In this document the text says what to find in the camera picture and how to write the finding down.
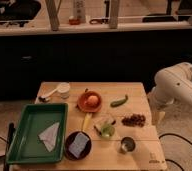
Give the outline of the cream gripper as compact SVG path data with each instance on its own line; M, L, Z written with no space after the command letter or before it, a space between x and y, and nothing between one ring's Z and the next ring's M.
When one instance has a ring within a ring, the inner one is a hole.
M150 105L152 114L152 124L158 125L165 116L164 106Z

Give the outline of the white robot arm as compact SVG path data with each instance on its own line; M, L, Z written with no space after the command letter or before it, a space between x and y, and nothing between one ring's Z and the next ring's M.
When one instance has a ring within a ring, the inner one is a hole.
M192 64L182 62L159 70L154 77L155 86L148 93L152 124L157 125L165 116L163 109L175 100L192 107Z

